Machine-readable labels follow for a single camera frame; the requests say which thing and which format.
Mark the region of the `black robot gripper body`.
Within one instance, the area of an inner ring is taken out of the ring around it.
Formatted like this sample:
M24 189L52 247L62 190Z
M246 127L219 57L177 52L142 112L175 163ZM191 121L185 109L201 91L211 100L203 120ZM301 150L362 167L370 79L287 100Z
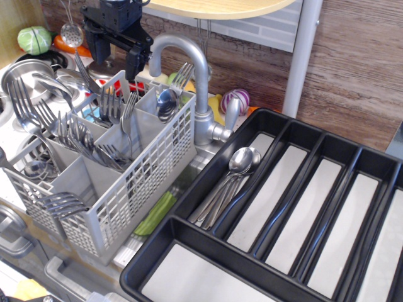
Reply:
M100 1L97 8L82 6L84 31L104 33L110 45L129 52L132 47L141 47L150 54L153 39L142 28L143 7L148 1Z

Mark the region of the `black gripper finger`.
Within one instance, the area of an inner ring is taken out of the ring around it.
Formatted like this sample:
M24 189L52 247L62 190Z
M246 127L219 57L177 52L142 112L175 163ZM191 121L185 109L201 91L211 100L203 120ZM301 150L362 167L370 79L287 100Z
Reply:
M132 47L126 56L125 78L134 80L143 71L145 63L148 61L148 51L141 47Z
M102 64L110 55L111 47L108 40L105 40L104 33L85 30L86 40L93 60L99 65Z

